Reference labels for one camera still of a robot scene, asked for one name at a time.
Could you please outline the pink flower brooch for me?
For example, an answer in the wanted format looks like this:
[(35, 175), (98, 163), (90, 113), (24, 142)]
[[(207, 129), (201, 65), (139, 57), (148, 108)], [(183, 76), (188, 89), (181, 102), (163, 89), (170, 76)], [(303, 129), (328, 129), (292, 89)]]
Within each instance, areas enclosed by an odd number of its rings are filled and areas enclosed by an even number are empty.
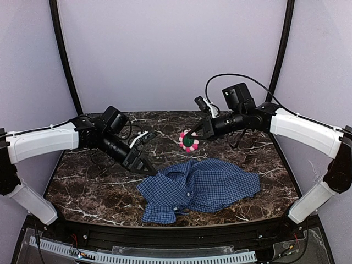
[(191, 139), (187, 136), (190, 129), (186, 129), (180, 133), (179, 146), (186, 152), (192, 152), (198, 149), (199, 140)]

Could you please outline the blue checkered shirt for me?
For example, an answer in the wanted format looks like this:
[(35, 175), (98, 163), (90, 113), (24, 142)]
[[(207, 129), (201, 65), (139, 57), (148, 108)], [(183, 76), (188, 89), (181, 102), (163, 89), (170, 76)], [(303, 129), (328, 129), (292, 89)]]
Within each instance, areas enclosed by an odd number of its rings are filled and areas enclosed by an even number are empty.
[(192, 159), (147, 177), (137, 189), (147, 201), (142, 222), (172, 224), (186, 210), (215, 213), (255, 196), (260, 176), (221, 159)]

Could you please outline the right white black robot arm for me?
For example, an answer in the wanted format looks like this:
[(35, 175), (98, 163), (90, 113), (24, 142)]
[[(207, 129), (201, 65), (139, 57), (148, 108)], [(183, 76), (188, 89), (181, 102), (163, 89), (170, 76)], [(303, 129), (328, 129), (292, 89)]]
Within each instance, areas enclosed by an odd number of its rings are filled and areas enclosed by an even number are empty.
[(255, 104), (245, 83), (222, 90), (230, 113), (219, 115), (209, 99), (198, 96), (195, 103), (208, 116), (195, 125), (187, 137), (216, 140), (238, 130), (258, 130), (297, 141), (331, 158), (327, 172), (289, 208), (286, 225), (300, 224), (336, 194), (351, 187), (351, 127), (339, 128), (290, 113), (284, 107), (265, 102)]

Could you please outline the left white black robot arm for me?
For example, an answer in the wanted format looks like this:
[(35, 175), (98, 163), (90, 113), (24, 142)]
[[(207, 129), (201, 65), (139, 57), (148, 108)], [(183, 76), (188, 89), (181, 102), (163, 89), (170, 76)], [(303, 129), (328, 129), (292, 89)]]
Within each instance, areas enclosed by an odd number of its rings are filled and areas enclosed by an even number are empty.
[(118, 137), (128, 122), (124, 113), (109, 106), (93, 118), (79, 115), (60, 124), (26, 131), (1, 129), (1, 195), (13, 199), (49, 226), (57, 221), (59, 212), (18, 177), (16, 165), (23, 160), (63, 150), (99, 149), (132, 173), (156, 175), (147, 156)]

